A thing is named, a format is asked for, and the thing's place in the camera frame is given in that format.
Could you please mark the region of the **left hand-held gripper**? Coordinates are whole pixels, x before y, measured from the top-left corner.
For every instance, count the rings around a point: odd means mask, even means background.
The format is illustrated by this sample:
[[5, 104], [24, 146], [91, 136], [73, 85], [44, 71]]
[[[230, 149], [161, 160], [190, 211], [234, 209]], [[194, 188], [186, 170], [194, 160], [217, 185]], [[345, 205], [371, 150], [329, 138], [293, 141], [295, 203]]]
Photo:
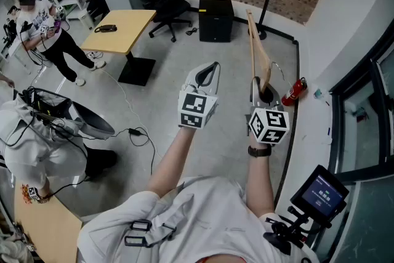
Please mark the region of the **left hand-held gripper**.
[[218, 106], [220, 63], [202, 64], [189, 72], [178, 98], [178, 124], [203, 129]]

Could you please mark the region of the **person's left forearm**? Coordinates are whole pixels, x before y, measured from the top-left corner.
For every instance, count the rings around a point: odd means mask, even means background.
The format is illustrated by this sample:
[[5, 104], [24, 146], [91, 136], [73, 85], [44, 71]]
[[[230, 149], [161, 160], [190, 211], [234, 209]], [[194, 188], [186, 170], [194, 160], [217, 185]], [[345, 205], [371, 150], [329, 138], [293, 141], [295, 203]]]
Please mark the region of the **person's left forearm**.
[[196, 129], [190, 127], [179, 129], [164, 157], [149, 178], [145, 191], [163, 197], [176, 188], [183, 173], [195, 132]]

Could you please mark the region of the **black cabinet box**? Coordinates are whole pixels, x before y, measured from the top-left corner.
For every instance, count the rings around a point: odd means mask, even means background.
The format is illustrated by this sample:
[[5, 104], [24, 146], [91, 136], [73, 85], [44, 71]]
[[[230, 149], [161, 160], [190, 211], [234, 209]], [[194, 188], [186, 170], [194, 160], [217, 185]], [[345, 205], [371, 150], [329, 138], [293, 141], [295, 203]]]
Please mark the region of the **black cabinet box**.
[[199, 0], [199, 40], [230, 42], [234, 11], [231, 0]]

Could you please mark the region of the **wooden table with black base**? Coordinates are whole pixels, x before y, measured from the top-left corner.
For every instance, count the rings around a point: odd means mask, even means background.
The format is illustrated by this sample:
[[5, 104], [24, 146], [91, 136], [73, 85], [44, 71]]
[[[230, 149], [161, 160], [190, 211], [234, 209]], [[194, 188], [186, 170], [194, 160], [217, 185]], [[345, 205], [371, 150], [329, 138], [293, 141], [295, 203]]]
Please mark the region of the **wooden table with black base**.
[[145, 86], [156, 60], [134, 57], [132, 48], [155, 15], [155, 10], [112, 10], [98, 26], [114, 25], [116, 31], [93, 31], [81, 44], [81, 49], [125, 55], [127, 62], [118, 82]]

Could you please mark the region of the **light wooden table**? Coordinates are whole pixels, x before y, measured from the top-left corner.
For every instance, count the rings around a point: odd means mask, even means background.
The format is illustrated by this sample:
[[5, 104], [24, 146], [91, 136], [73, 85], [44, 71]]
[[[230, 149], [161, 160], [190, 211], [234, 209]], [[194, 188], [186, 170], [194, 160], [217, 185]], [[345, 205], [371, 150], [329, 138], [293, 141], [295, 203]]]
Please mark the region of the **light wooden table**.
[[76, 263], [82, 221], [55, 196], [46, 203], [26, 202], [22, 183], [15, 184], [14, 217], [45, 263]]

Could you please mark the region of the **black monitor with screen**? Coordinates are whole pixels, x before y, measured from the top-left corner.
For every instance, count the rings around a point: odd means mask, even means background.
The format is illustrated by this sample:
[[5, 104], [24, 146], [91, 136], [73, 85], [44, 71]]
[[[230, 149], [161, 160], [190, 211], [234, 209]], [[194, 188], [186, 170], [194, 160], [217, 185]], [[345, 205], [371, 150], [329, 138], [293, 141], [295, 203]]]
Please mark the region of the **black monitor with screen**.
[[308, 217], [326, 227], [345, 208], [348, 194], [348, 189], [319, 164], [290, 201]]

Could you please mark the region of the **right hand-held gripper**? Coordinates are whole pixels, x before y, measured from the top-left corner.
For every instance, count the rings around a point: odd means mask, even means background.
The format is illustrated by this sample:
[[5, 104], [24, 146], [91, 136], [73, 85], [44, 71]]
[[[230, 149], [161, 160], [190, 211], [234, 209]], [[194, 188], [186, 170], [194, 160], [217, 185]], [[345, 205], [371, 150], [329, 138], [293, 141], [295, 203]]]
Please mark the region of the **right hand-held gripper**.
[[289, 114], [275, 88], [265, 88], [265, 103], [260, 93], [260, 78], [255, 76], [250, 89], [251, 113], [246, 115], [247, 134], [252, 133], [258, 143], [280, 144], [290, 130]]

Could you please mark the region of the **dark framed glass door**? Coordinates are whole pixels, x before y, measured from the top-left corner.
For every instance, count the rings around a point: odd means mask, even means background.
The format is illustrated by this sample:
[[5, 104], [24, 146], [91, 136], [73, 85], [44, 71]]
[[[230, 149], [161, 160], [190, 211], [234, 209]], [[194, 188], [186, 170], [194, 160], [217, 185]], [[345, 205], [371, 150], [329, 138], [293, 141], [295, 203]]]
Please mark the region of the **dark framed glass door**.
[[394, 263], [394, 19], [330, 94], [328, 168], [349, 194], [308, 242], [321, 263]]

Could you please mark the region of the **grey open backpack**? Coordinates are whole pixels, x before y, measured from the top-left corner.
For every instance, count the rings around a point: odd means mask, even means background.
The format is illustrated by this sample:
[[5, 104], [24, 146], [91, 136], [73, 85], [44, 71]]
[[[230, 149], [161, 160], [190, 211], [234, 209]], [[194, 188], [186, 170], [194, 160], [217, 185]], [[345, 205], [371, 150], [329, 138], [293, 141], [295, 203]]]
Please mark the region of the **grey open backpack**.
[[61, 136], [77, 137], [82, 132], [93, 139], [107, 139], [115, 134], [99, 115], [60, 94], [30, 86], [22, 92], [14, 92], [13, 99], [21, 100], [29, 114]]

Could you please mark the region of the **person's white shirt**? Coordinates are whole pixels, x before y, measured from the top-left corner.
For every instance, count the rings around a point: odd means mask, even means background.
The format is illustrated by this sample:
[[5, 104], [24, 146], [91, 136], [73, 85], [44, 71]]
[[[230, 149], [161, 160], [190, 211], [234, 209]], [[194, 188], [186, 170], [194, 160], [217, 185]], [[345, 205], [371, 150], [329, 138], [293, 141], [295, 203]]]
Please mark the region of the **person's white shirt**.
[[197, 263], [218, 254], [246, 263], [319, 263], [304, 246], [284, 254], [264, 234], [279, 216], [254, 215], [235, 181], [187, 177], [164, 197], [143, 191], [88, 222], [78, 237], [86, 263]]

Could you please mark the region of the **red fire extinguisher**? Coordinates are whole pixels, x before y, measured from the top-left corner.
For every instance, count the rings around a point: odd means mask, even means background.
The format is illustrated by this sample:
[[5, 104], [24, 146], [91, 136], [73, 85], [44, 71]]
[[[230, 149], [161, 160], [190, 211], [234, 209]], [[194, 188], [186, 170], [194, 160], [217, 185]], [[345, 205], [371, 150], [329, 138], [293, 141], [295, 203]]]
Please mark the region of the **red fire extinguisher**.
[[290, 90], [282, 96], [281, 103], [286, 107], [294, 105], [304, 91], [307, 90], [307, 87], [307, 80], [305, 77], [301, 77], [294, 83]]

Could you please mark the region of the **person's right forearm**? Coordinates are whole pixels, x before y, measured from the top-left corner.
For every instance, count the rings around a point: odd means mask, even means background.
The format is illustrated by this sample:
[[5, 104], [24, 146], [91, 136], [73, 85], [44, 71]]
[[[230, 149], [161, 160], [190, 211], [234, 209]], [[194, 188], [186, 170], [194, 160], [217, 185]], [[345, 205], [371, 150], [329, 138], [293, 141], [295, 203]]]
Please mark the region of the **person's right forearm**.
[[270, 179], [269, 155], [251, 157], [246, 184], [246, 204], [257, 217], [273, 213], [274, 196]]

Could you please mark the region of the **wooden hanger with metal hook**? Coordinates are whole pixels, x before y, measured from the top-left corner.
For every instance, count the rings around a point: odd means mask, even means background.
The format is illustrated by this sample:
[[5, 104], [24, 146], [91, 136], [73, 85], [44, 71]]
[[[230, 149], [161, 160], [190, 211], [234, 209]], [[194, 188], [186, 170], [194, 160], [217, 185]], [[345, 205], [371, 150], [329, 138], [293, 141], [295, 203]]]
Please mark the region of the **wooden hanger with metal hook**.
[[275, 64], [278, 67], [278, 64], [270, 60], [268, 54], [263, 48], [262, 40], [260, 39], [252, 11], [250, 9], [246, 9], [246, 15], [249, 31], [249, 44], [251, 47], [252, 78], [256, 77], [256, 62], [258, 62], [258, 66], [260, 67], [259, 74], [261, 75], [259, 91], [264, 93], [270, 82], [272, 65]]

